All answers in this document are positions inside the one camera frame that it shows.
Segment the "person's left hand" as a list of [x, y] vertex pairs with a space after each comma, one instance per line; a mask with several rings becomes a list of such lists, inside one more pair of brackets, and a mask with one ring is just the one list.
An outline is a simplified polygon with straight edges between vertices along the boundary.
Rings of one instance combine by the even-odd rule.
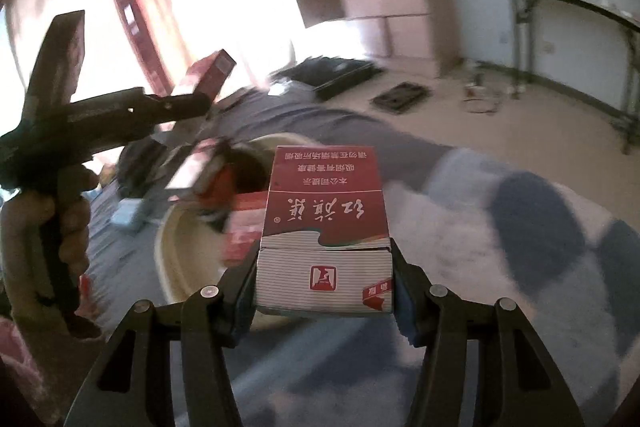
[[23, 190], [1, 210], [1, 261], [12, 317], [37, 329], [64, 329], [80, 306], [80, 278], [89, 260], [90, 204], [99, 184], [83, 165], [58, 178], [64, 198]]

